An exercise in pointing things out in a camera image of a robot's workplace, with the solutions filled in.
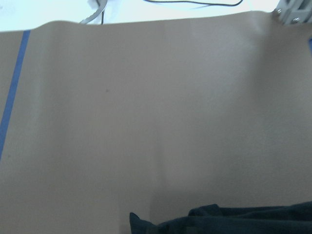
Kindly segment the black printed t-shirt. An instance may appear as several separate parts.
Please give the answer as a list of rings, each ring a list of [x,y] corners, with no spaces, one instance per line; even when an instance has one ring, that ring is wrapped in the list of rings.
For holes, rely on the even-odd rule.
[[[130,213],[129,223],[133,234],[310,234],[312,203],[248,208],[212,204],[160,224]]]

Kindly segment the white tripod stand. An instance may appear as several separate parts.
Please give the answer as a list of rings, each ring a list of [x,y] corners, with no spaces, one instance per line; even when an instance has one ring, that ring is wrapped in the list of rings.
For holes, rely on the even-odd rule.
[[[96,11],[90,16],[88,16],[87,18],[80,21],[79,24],[88,24],[92,22],[93,20],[95,20],[98,16],[102,15],[102,13],[104,13],[108,1],[107,0],[94,0],[93,2],[97,4]]]

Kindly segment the blue tape line lengthwise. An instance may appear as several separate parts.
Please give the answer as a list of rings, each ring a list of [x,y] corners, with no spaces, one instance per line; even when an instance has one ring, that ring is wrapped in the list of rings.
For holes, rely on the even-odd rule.
[[[29,41],[29,37],[31,34],[31,30],[26,30],[23,31],[22,37],[21,37],[21,42],[17,54],[17,59],[15,63],[15,67],[13,70],[10,86],[8,89],[8,94],[5,102],[5,107],[3,110],[1,122],[0,122],[0,157],[2,158],[2,153],[6,141],[6,135],[10,123],[10,118],[15,102],[15,97],[18,89],[18,84],[19,84],[19,79],[20,79],[20,74],[22,71],[22,66],[23,66],[23,61]]]

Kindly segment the aluminium frame post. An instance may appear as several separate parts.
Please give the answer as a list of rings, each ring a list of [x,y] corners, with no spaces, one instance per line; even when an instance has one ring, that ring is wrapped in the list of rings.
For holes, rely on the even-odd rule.
[[[280,0],[273,14],[284,25],[312,23],[312,0]]]

